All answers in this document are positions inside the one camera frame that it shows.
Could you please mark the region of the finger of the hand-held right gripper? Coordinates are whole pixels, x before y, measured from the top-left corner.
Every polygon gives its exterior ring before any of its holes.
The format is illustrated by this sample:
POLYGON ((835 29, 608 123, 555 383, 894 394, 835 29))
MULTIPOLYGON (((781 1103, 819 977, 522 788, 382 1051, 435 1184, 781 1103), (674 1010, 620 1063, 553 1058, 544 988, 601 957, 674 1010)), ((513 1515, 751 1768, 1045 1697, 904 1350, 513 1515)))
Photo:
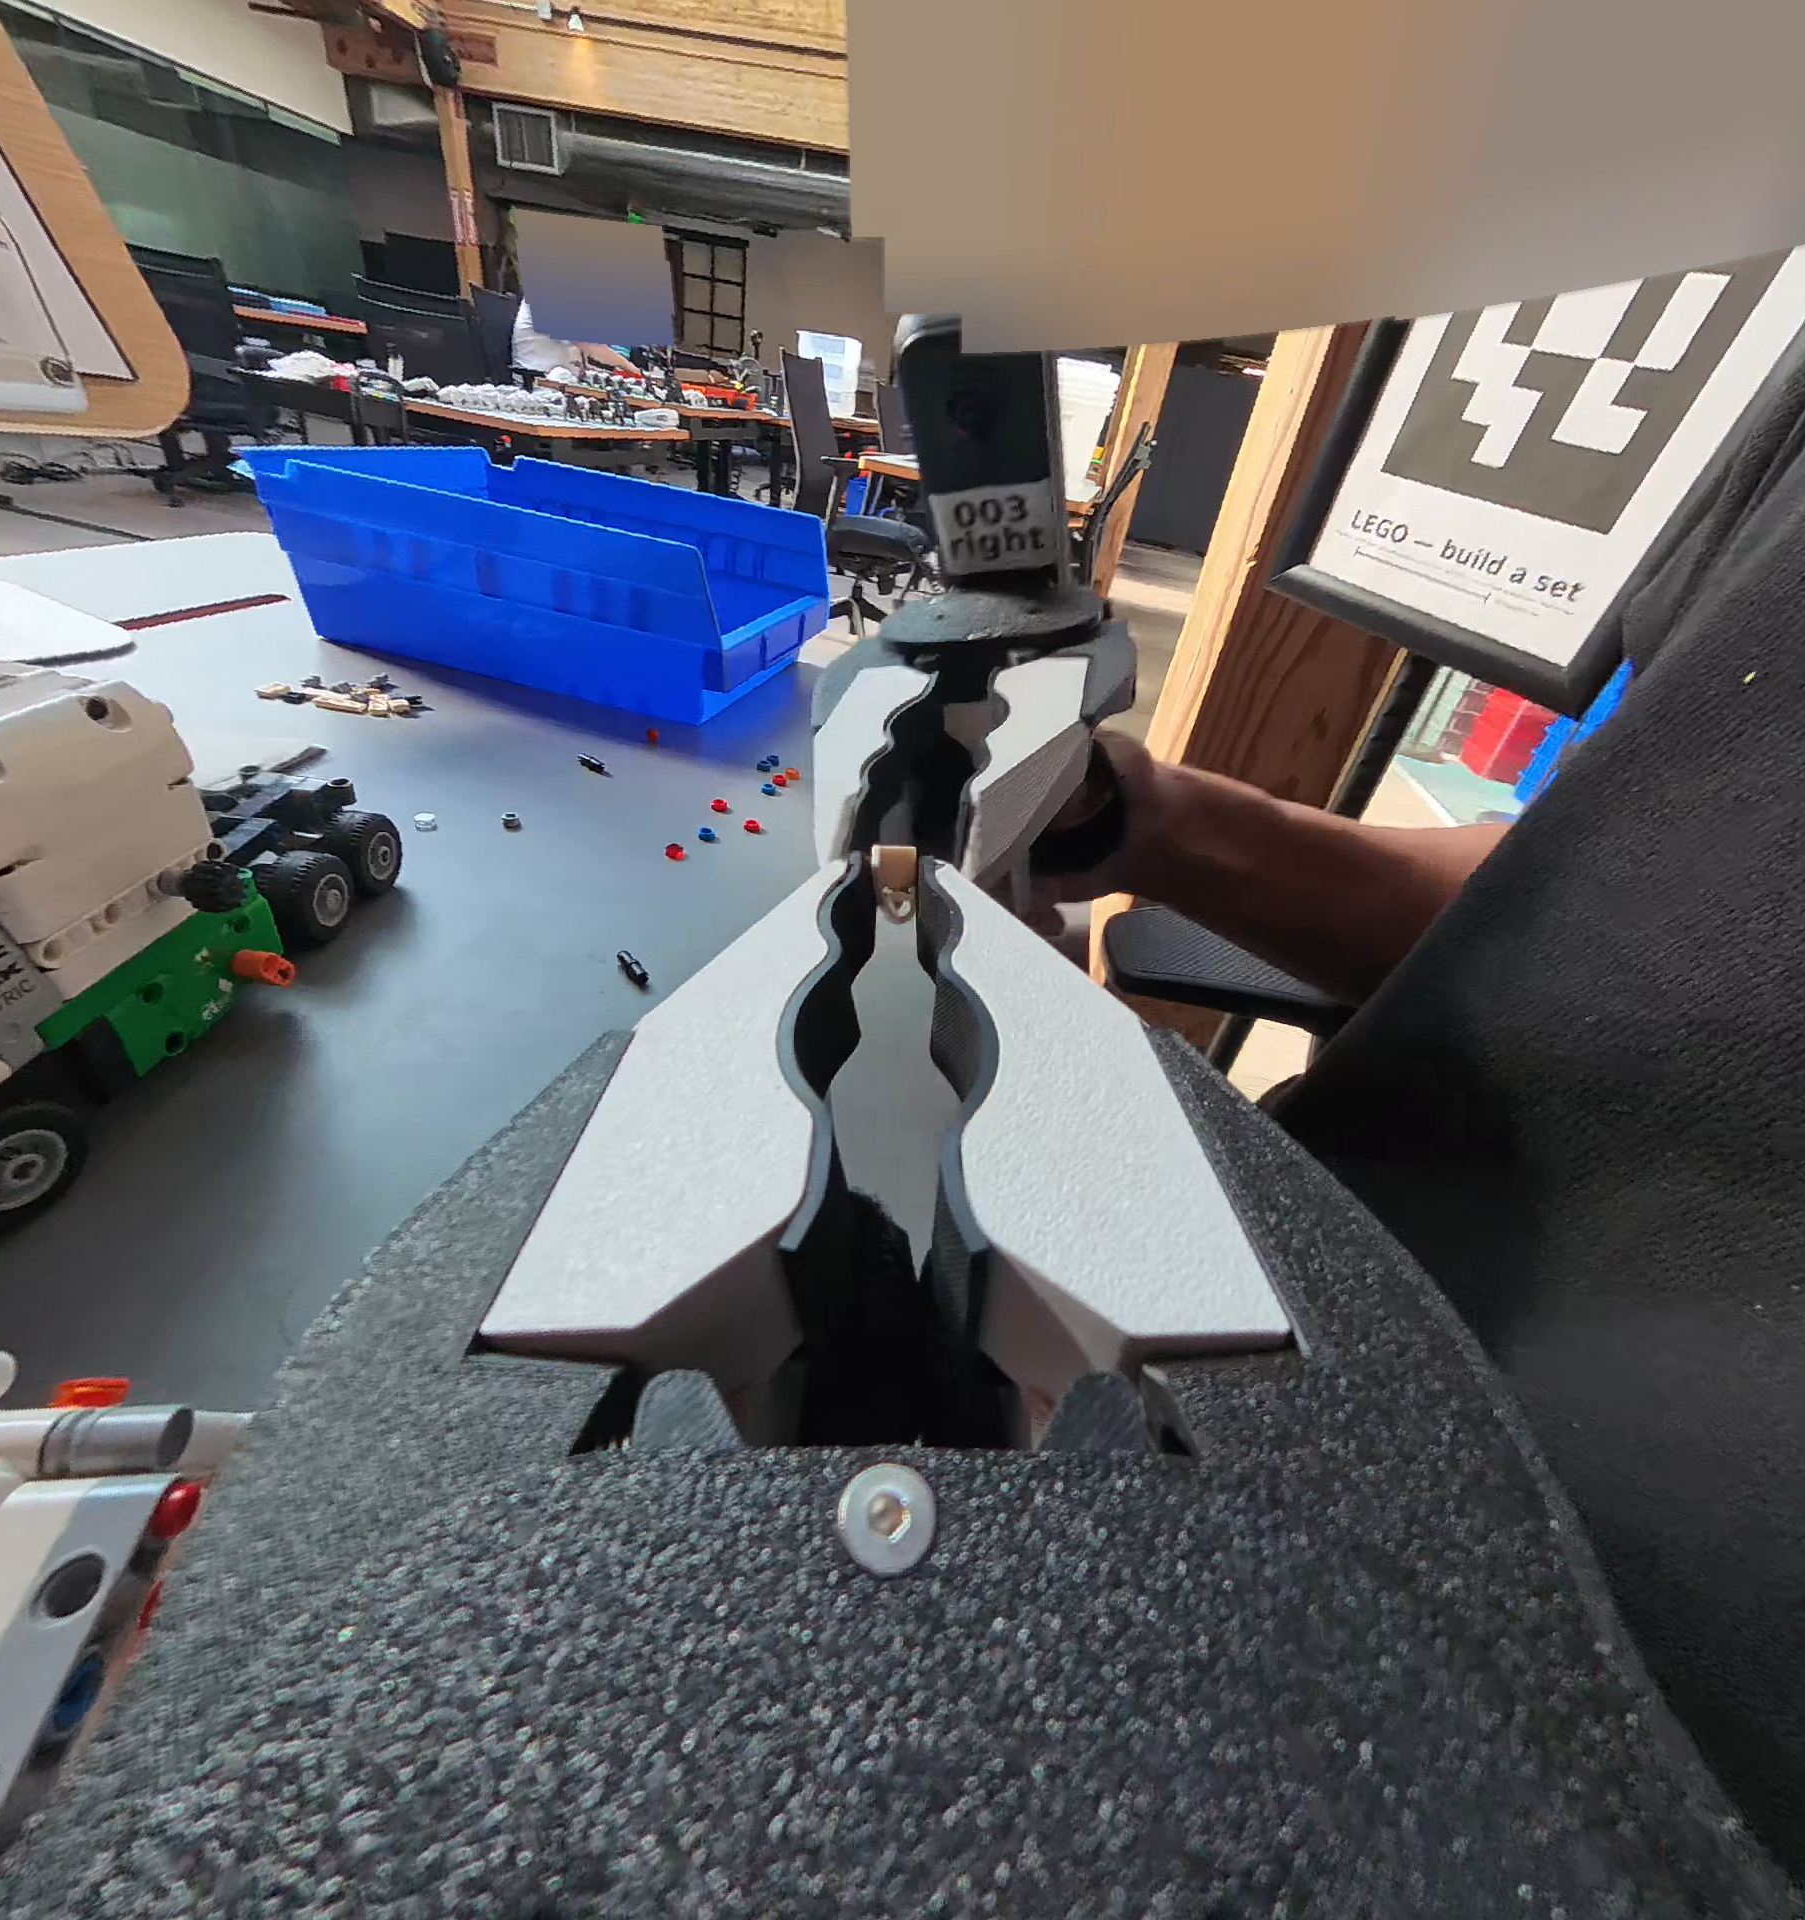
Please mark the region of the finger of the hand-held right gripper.
POLYGON ((892 658, 838 658, 810 706, 810 826, 819 865, 868 850, 904 800, 894 725, 931 693, 929 671, 892 658))
POLYGON ((1081 787, 1093 724, 1082 718, 1087 653, 1003 665, 985 693, 947 701, 943 731, 969 754, 951 833, 961 874, 997 904, 1026 913, 1034 840, 1081 787))

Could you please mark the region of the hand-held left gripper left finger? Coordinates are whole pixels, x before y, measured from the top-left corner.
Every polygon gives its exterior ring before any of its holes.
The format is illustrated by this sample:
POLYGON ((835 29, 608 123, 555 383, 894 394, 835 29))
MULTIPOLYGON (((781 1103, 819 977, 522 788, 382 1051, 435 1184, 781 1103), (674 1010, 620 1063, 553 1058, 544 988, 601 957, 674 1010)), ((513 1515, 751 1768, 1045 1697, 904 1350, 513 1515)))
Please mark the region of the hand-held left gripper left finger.
POLYGON ((707 1374, 801 1440, 855 1245, 829 1090, 861 1041, 865 857, 832 858, 632 1030, 482 1348, 707 1374))

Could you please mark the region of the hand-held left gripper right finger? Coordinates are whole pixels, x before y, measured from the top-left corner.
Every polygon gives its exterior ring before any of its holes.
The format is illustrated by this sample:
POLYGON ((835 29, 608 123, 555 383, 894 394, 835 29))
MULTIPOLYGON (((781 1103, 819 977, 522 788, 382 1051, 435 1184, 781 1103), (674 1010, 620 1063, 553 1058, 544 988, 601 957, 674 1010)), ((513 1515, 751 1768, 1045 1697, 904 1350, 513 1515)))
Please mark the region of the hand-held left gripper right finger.
POLYGON ((931 1061, 956 1098, 929 1283, 1030 1441, 1082 1376, 1293 1340, 1143 1024, 946 858, 917 875, 931 1061))

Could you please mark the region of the white lego truck container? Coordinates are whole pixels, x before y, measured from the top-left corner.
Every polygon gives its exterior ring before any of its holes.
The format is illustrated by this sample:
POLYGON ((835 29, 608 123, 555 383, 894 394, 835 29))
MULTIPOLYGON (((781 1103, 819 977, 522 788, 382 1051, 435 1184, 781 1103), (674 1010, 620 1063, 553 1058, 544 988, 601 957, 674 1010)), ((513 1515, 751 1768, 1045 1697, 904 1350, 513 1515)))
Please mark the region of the white lego truck container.
MULTIPOLYGON (((17 1361, 0 1352, 0 1400, 17 1361)), ((139 1649, 162 1580, 254 1414, 128 1404, 121 1378, 0 1404, 0 1857, 139 1649)))

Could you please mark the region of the person's right forearm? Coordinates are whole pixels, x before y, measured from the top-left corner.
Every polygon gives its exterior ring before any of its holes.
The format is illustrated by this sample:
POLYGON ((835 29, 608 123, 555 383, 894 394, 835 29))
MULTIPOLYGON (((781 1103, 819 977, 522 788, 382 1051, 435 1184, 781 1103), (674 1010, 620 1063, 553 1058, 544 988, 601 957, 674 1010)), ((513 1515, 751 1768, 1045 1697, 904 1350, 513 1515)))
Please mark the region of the person's right forearm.
POLYGON ((1165 766, 1168 824, 1132 897, 1346 1004, 1395 972, 1509 832, 1370 826, 1165 766))

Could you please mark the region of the scattered coloured round lego studs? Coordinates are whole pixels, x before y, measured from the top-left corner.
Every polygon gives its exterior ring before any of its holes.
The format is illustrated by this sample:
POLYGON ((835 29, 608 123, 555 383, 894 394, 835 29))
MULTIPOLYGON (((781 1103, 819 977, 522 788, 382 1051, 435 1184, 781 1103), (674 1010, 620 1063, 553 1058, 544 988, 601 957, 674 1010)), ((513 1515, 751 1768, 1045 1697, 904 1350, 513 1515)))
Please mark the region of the scattered coloured round lego studs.
POLYGON ((759 753, 752 761, 717 766, 711 772, 699 761, 694 768, 700 769, 699 780, 707 790, 696 788, 699 804, 691 820, 662 843, 662 858, 674 865, 689 860, 700 850, 724 847, 735 832, 743 838, 763 835, 759 809, 789 793, 801 780, 801 768, 775 749, 759 753))

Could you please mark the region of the pile of tan lego pieces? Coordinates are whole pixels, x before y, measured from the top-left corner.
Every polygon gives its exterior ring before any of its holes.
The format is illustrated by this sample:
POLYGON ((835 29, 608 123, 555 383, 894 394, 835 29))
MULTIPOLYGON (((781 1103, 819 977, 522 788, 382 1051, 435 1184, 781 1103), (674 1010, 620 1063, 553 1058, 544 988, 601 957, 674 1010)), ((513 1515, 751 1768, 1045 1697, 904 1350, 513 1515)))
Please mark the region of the pile of tan lego pieces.
POLYGON ((319 706, 327 711, 373 715, 373 718, 414 718, 430 711, 430 703, 410 694, 376 675, 363 683, 327 685, 309 677, 297 685, 265 683, 255 689, 257 699, 289 706, 319 706))

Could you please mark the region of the white green lego truck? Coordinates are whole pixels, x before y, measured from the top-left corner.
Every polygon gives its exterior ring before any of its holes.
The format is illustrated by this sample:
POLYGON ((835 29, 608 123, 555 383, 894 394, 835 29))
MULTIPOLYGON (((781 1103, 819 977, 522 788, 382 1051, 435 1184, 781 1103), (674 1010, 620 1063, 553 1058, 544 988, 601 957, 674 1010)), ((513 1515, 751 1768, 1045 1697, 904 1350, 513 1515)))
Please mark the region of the white green lego truck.
POLYGON ((0 1236, 72 1187, 101 1104, 290 986, 402 860, 349 780, 204 782, 131 685, 0 660, 0 1236))

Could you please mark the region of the lego instruction booklet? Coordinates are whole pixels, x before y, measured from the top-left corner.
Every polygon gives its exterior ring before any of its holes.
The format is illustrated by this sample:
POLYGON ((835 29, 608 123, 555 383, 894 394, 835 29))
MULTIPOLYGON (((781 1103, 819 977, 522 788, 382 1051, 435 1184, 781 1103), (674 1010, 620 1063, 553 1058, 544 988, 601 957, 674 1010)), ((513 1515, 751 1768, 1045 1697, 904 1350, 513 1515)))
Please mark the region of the lego instruction booklet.
POLYGON ((80 416, 87 384, 131 377, 0 145, 0 416, 80 416))

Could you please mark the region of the person's right hand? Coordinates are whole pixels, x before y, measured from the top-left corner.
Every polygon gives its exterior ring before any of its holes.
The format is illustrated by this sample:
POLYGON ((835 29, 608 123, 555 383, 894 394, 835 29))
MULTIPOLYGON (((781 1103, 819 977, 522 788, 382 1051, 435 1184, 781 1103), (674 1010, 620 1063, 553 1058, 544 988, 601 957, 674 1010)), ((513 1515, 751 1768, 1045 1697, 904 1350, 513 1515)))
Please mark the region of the person's right hand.
POLYGON ((1081 782, 1034 838, 1026 926, 1056 937, 1067 909, 1139 890, 1167 832, 1173 772, 1124 731, 1091 733, 1081 782))

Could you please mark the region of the blue plastic bin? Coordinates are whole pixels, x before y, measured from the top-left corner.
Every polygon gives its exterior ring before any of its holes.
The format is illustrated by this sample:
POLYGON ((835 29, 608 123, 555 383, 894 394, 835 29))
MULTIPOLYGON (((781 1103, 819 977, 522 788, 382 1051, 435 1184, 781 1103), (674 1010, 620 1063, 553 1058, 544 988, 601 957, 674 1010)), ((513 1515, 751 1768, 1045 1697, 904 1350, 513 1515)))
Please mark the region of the blue plastic bin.
POLYGON ((829 619, 814 515, 480 447, 252 447, 313 631, 702 725, 829 619))

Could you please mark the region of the cluttered wooden table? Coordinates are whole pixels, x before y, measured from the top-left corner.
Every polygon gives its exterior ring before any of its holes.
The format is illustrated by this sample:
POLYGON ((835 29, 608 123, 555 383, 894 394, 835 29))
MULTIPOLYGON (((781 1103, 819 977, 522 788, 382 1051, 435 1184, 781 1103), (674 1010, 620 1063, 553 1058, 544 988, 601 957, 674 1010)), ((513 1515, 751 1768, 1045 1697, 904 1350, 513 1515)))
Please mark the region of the cluttered wooden table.
POLYGON ((355 445, 476 445, 503 465, 537 457, 648 476, 691 467, 702 493, 734 493, 738 461, 759 460, 763 502, 780 507, 795 493, 781 384, 759 369, 734 381, 674 364, 633 374, 591 366, 435 383, 303 348, 255 351, 240 379, 265 412, 335 419, 355 445))

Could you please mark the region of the red plastic crate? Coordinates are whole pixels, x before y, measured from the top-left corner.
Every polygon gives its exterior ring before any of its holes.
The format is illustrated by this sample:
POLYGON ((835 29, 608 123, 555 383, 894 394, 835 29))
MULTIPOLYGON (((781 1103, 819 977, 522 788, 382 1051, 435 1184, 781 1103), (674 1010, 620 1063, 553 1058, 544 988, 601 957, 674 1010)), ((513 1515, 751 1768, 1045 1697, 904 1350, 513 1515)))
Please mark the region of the red plastic crate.
POLYGON ((1466 685, 1439 737, 1439 757, 1469 773, 1514 787, 1561 715, 1481 679, 1466 685))

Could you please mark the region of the black framed marker sign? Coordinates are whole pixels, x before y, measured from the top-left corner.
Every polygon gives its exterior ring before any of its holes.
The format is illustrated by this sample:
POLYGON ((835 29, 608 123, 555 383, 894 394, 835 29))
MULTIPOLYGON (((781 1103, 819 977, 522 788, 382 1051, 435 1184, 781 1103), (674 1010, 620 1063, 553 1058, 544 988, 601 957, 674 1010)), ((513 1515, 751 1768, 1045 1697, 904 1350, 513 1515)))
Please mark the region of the black framed marker sign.
POLYGON ((1805 354, 1805 245, 1367 329, 1267 588, 1580 713, 1609 605, 1805 354))

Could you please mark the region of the wooden booklet stand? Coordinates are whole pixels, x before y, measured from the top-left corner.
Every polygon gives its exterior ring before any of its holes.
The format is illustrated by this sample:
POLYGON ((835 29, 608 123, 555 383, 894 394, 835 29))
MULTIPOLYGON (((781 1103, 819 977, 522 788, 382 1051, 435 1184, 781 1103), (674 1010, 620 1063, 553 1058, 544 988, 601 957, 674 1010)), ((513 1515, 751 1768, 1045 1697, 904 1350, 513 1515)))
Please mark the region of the wooden booklet stand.
POLYGON ((87 384, 89 410, 80 416, 0 416, 0 434, 151 436, 182 412, 188 391, 182 350, 2 23, 0 145, 133 369, 131 381, 87 384))

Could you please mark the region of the metal air duct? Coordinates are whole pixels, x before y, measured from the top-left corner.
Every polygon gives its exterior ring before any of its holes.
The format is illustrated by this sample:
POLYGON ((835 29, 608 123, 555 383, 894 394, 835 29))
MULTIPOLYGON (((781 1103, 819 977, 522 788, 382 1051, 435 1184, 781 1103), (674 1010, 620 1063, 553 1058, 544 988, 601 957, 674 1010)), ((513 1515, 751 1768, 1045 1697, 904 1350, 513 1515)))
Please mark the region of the metal air duct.
POLYGON ((482 190, 516 206, 674 225, 851 232, 841 154, 601 113, 485 101, 482 190))

